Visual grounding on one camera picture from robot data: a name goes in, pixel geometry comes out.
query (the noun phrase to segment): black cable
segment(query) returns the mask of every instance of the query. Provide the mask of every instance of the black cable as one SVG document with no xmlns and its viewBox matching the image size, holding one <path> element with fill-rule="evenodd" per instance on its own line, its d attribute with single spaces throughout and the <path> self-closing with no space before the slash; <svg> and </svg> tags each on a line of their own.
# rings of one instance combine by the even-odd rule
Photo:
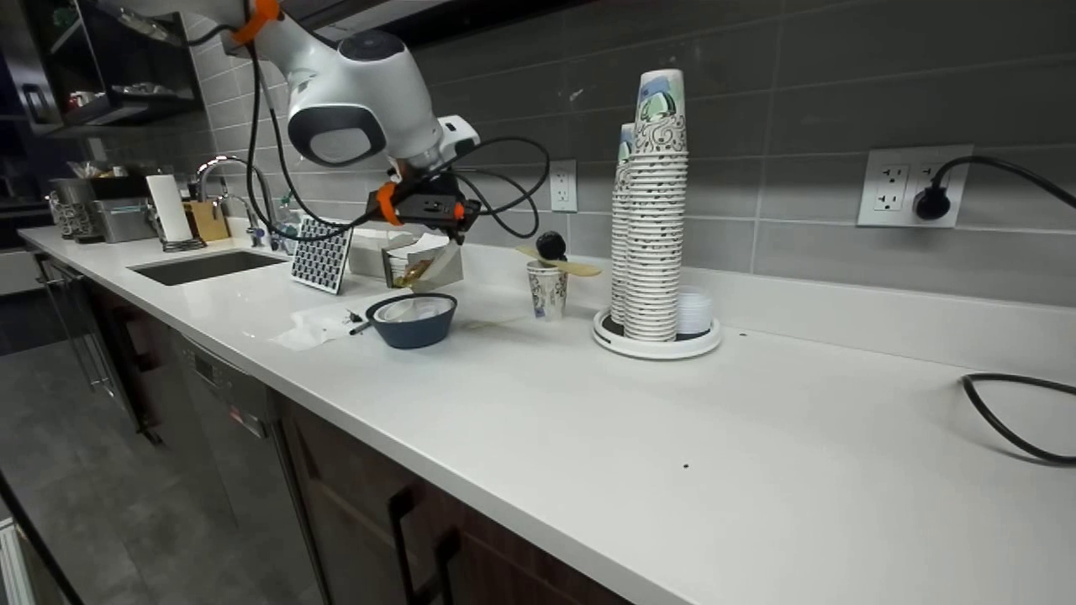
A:
<svg viewBox="0 0 1076 605">
<path fill-rule="evenodd" d="M 406 185 L 406 188 L 417 188 L 417 185 L 425 185 L 425 183 L 434 183 L 434 179 L 442 179 L 443 173 L 452 173 L 455 166 L 461 166 L 465 158 L 471 158 L 471 156 L 476 156 L 476 150 L 489 150 L 489 148 L 499 148 L 499 144 L 524 144 L 524 148 L 535 148 L 535 150 L 540 156 L 540 174 L 537 174 L 537 183 L 535 183 L 533 188 L 524 188 L 518 200 L 506 201 L 506 205 L 521 205 L 524 200 L 535 200 L 535 195 L 540 193 L 540 185 L 549 183 L 549 174 L 552 174 L 552 156 L 549 156 L 549 148 L 546 148 L 540 140 L 521 139 L 521 135 L 489 139 L 489 140 L 481 140 L 481 144 L 473 144 L 473 148 L 465 148 L 456 158 L 443 161 L 437 173 L 419 174 L 419 179 L 417 179 L 413 185 Z"/>
<path fill-rule="evenodd" d="M 501 215 L 506 212 L 511 212 L 515 205 L 521 205 L 521 201 L 515 201 L 515 205 L 492 205 L 489 200 L 485 200 L 485 193 L 468 179 L 468 174 L 456 174 L 468 188 L 471 188 L 471 195 L 481 201 L 481 215 L 492 215 L 508 237 L 515 237 L 515 239 L 535 239 L 537 232 L 540 232 L 540 215 L 537 215 L 537 201 L 529 195 L 529 188 L 524 185 L 518 185 L 511 174 L 501 174 L 501 173 L 485 173 L 485 174 L 492 174 L 492 179 L 501 179 L 501 183 L 508 183 L 515 193 L 521 193 L 521 201 L 529 201 L 533 205 L 533 229 L 524 229 L 524 232 L 518 232 L 518 229 L 511 229 Z"/>
<path fill-rule="evenodd" d="M 320 224 L 327 224 L 327 229 L 342 229 L 342 224 L 350 224 L 350 221 L 330 221 L 330 217 L 324 217 L 324 215 L 315 215 L 315 212 L 302 201 L 302 195 L 299 195 L 299 188 L 296 188 L 296 183 L 294 183 L 294 169 L 288 169 L 287 148 L 283 148 L 278 119 L 276 119 L 276 108 L 271 108 L 271 93 L 269 93 L 269 86 L 266 86 L 266 79 L 260 79 L 260 92 L 266 93 L 266 108 L 269 108 L 269 126 L 271 126 L 271 140 L 276 140 L 276 166 L 278 166 L 278 174 L 283 174 L 283 183 L 288 185 L 296 205 L 299 205 L 314 221 L 320 221 Z"/>
<path fill-rule="evenodd" d="M 1000 173 L 1008 173 L 1008 174 L 1018 174 L 1018 179 L 1038 185 L 1038 188 L 1048 193 L 1053 200 L 1059 200 L 1059 201 L 1065 201 L 1065 205 L 1076 209 L 1076 195 L 1072 195 L 1072 193 L 1059 188 L 1055 183 L 1048 183 L 1048 179 L 1044 179 L 1044 174 L 1035 174 L 1035 173 L 1030 173 L 1030 169 L 1023 169 L 1023 166 L 1012 166 L 1012 161 L 1001 161 L 1001 158 L 991 158 L 991 156 L 953 158 L 953 161 L 945 161 L 945 166 L 935 173 L 932 185 L 942 188 L 942 179 L 945 179 L 953 169 L 960 169 L 960 166 L 991 166 L 991 169 L 1000 169 Z"/>
<path fill-rule="evenodd" d="M 1076 397 L 1076 387 L 1071 384 L 1048 384 L 1048 381 L 1035 381 L 1035 378 L 1012 378 L 1012 374 L 967 374 L 962 378 L 962 387 L 972 400 L 972 408 L 983 414 L 983 421 L 988 427 L 995 427 L 1008 444 L 1016 444 L 1018 452 L 1046 459 L 1046 463 L 1055 463 L 1055 467 L 1076 467 L 1076 457 L 1065 457 L 1065 455 L 1053 455 L 1053 452 L 1044 452 L 1035 444 L 1030 444 L 1025 438 L 1018 438 L 1008 423 L 1001 423 L 988 403 L 983 400 L 977 387 L 975 384 L 1025 384 L 1025 387 L 1038 387 L 1038 389 L 1055 389 L 1055 395 L 1071 395 Z"/>
<path fill-rule="evenodd" d="M 251 212 L 260 215 L 260 221 L 261 221 L 271 237 L 288 239 L 288 242 L 327 242 L 327 239 L 340 239 L 342 232 L 369 221 L 369 212 L 362 212 L 361 217 L 353 217 L 353 221 L 346 221 L 346 224 L 337 224 L 334 232 L 296 237 L 296 232 L 283 232 L 278 224 L 271 224 L 269 212 L 261 212 L 260 195 L 257 195 L 257 185 L 251 185 L 251 183 L 257 183 L 257 179 L 251 179 L 251 174 L 257 174 L 251 161 L 257 161 L 257 148 L 260 148 L 260 119 L 261 119 L 261 93 L 260 93 L 260 92 L 261 92 L 261 66 L 260 66 L 260 49 L 257 49 L 257 44 L 248 44 L 244 54 L 248 54 L 248 61 L 251 61 L 251 82 L 257 82 L 257 86 L 251 86 L 251 108 L 248 108 L 248 140 L 244 140 L 244 195 L 248 195 Z"/>
<path fill-rule="evenodd" d="M 218 23 L 218 26 L 212 26 L 212 29 L 205 29 L 202 37 L 186 42 L 186 44 L 187 44 L 187 48 L 202 48 L 202 44 L 210 44 L 212 37 L 218 37 L 218 35 L 224 35 L 224 29 L 236 29 L 236 26 Z"/>
</svg>

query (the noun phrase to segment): small jar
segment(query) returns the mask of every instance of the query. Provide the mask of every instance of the small jar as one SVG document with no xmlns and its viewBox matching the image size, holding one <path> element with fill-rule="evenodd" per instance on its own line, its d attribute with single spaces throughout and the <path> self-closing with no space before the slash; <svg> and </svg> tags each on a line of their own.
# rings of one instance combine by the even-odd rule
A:
<svg viewBox="0 0 1076 605">
<path fill-rule="evenodd" d="M 529 261 L 533 308 L 537 319 L 562 319 L 567 303 L 567 274 Z"/>
</svg>

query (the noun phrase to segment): blue bowl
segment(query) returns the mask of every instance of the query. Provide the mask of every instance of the blue bowl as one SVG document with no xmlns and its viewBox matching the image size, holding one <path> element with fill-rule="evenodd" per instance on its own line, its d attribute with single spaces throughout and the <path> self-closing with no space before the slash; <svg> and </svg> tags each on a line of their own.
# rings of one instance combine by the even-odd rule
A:
<svg viewBox="0 0 1076 605">
<path fill-rule="evenodd" d="M 379 340 L 395 350 L 425 350 L 448 336 L 456 298 L 448 291 L 395 297 L 366 308 Z"/>
</svg>

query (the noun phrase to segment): electrical outlet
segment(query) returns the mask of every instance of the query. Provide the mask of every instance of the electrical outlet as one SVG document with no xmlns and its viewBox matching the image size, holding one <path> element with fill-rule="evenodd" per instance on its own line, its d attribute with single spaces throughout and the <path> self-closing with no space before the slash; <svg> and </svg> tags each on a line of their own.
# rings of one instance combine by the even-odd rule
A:
<svg viewBox="0 0 1076 605">
<path fill-rule="evenodd" d="M 552 212 L 577 212 L 577 201 L 576 201 L 576 161 L 552 161 L 549 205 L 552 205 Z"/>
<path fill-rule="evenodd" d="M 967 144 L 960 148 L 878 148 L 869 156 L 863 200 L 856 224 L 896 224 L 896 229 L 956 229 L 964 200 L 967 169 L 960 166 L 945 173 L 948 215 L 924 221 L 916 215 L 916 195 L 924 193 L 935 173 L 972 156 Z"/>
</svg>

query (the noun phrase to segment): tile backsplash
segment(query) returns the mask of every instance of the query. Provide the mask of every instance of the tile backsplash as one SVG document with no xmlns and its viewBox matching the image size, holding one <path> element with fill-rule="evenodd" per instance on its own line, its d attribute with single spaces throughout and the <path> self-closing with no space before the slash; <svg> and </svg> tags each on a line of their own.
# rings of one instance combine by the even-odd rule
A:
<svg viewBox="0 0 1076 605">
<path fill-rule="evenodd" d="M 1072 26 L 1072 0 L 595 0 L 417 61 L 437 116 L 577 161 L 577 215 L 540 195 L 576 253 L 608 257 L 620 120 L 636 79 L 672 64 L 689 83 L 689 265 L 1076 307 L 1076 212 L 1008 174 L 972 169 L 956 232 L 853 224 L 869 148 L 975 144 L 1076 188 Z M 212 44 L 195 66 L 212 148 L 244 156 L 248 64 Z M 260 161 L 271 156 L 261 120 Z M 355 215 L 385 174 L 288 158 L 330 215 Z M 473 242 L 511 244 L 492 221 Z"/>
</svg>

